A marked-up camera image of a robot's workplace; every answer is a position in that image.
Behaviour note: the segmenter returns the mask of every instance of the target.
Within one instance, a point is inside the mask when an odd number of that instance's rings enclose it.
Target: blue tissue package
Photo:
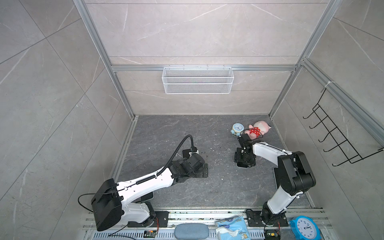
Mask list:
[[[228,218],[216,222],[216,234],[219,240],[250,240],[243,217]]]

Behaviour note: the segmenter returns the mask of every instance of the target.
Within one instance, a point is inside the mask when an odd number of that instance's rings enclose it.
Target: stuffed animal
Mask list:
[[[258,121],[253,126],[248,126],[249,130],[244,131],[244,133],[248,134],[249,138],[251,140],[257,138],[260,136],[260,134],[264,135],[268,132],[268,130],[271,128],[271,126],[268,125],[268,123],[264,121]]]

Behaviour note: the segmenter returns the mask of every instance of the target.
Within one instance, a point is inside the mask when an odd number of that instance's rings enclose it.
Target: gray floor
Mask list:
[[[209,164],[209,177],[191,178],[185,183],[159,189],[154,192],[151,204],[154,207],[262,206],[276,191],[272,170],[274,164],[258,158],[254,167],[237,167],[233,156],[239,143],[230,133],[235,122],[247,126],[257,121],[266,121],[271,125],[267,115],[139,116],[119,181],[159,169],[183,137],[191,134],[200,155]],[[274,127],[263,140],[283,147]],[[182,147],[186,148],[190,148],[189,140]],[[310,205],[303,195],[291,206]]]

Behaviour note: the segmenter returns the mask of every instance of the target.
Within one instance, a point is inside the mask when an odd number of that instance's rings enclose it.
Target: wire basket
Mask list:
[[[162,80],[166,94],[230,93],[230,67],[164,67]]]

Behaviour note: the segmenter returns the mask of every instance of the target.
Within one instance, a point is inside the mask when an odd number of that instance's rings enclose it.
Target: blue alarm clock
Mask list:
[[[232,130],[231,130],[231,133],[232,135],[234,136],[240,136],[240,133],[244,130],[244,126],[243,124],[241,123],[235,123],[233,126],[232,126]]]
[[[309,217],[298,216],[289,223],[297,240],[319,240],[321,238],[319,228]]]

